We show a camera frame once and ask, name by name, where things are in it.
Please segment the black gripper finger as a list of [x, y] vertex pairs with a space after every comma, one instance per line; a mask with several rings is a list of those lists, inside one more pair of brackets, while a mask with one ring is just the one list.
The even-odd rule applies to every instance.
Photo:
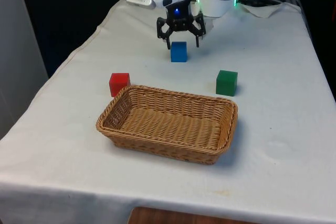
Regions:
[[187, 19], [187, 30], [195, 36], [196, 47], [199, 47], [199, 40], [206, 34], [204, 16], [199, 12], [196, 16], [189, 15]]
[[[171, 49], [170, 36], [174, 32], [174, 23], [173, 22], [174, 22], [174, 19], [171, 19], [171, 18], [164, 19], [162, 17], [159, 17], [156, 21], [157, 37], [166, 42], [168, 50]], [[165, 32], [162, 30], [162, 27], [164, 25], [168, 25], [168, 29]]]

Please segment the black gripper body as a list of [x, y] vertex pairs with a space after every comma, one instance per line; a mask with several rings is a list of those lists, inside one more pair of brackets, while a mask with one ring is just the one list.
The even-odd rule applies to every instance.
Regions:
[[191, 0], [183, 0], [166, 7], [165, 23], [170, 28], [195, 28]]

